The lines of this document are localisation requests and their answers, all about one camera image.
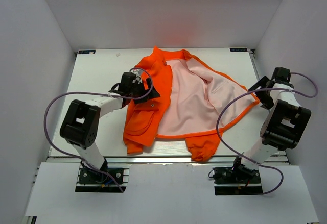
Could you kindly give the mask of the orange jacket pink lining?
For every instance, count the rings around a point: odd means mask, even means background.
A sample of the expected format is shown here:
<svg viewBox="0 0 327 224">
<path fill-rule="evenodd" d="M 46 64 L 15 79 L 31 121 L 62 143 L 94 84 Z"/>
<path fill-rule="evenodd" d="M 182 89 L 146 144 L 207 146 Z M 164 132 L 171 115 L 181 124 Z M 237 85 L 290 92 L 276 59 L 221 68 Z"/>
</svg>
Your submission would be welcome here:
<svg viewBox="0 0 327 224">
<path fill-rule="evenodd" d="M 155 47 L 138 67 L 145 70 L 143 80 L 152 77 L 159 97 L 129 103 L 123 131 L 128 154 L 142 153 L 156 139 L 183 139 L 192 160 L 205 162 L 222 134 L 259 103 L 245 86 L 184 49 Z"/>
</svg>

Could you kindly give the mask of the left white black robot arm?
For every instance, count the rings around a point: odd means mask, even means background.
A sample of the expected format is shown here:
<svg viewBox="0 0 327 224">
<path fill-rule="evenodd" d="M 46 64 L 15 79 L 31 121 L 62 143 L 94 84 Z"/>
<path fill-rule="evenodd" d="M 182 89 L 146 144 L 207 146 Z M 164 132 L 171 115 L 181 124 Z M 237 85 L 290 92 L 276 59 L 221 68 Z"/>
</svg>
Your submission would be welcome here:
<svg viewBox="0 0 327 224">
<path fill-rule="evenodd" d="M 90 176 L 98 183 L 108 177 L 107 161 L 95 143 L 101 117 L 125 107 L 130 101 L 136 104 L 159 98 L 150 74 L 134 68 L 122 74 L 121 81 L 105 95 L 71 102 L 60 128 L 60 136 L 78 152 L 84 165 L 91 169 Z"/>
</svg>

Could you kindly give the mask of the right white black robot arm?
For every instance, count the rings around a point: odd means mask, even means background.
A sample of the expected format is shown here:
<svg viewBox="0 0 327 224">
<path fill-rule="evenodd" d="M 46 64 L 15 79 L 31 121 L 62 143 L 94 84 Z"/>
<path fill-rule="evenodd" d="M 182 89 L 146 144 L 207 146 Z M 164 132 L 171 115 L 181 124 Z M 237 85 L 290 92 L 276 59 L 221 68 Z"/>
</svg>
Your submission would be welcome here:
<svg viewBox="0 0 327 224">
<path fill-rule="evenodd" d="M 230 170 L 234 181 L 241 183 L 247 178 L 251 179 L 258 173 L 258 165 L 271 155 L 298 145 L 311 117 L 311 111 L 297 102 L 290 79 L 289 69 L 277 67 L 271 78 L 264 76 L 249 89 L 273 90 L 255 92 L 262 107 L 269 110 L 269 114 L 256 144 L 245 152 L 243 157 L 236 157 L 234 160 Z"/>
</svg>

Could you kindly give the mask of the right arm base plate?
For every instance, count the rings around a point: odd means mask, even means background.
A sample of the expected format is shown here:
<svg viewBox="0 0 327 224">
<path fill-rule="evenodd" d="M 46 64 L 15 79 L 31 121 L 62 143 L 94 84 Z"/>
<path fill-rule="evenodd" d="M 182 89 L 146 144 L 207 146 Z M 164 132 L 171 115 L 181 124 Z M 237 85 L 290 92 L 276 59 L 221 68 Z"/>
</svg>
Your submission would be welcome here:
<svg viewBox="0 0 327 224">
<path fill-rule="evenodd" d="M 258 170 L 250 173 L 235 167 L 214 167 L 208 178 L 214 182 L 216 196 L 261 195 L 263 193 Z"/>
</svg>

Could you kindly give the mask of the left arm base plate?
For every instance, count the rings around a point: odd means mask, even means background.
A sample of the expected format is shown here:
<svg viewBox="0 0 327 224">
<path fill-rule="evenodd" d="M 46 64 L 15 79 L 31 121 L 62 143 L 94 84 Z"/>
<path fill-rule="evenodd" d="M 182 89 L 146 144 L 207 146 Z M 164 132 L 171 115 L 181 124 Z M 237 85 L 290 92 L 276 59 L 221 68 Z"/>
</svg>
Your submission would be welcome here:
<svg viewBox="0 0 327 224">
<path fill-rule="evenodd" d="M 107 175 L 101 175 L 80 164 L 76 180 L 75 192 L 84 193 L 123 193 L 129 181 L 129 165 L 108 164 L 108 173 L 119 184 L 117 184 Z"/>
</svg>

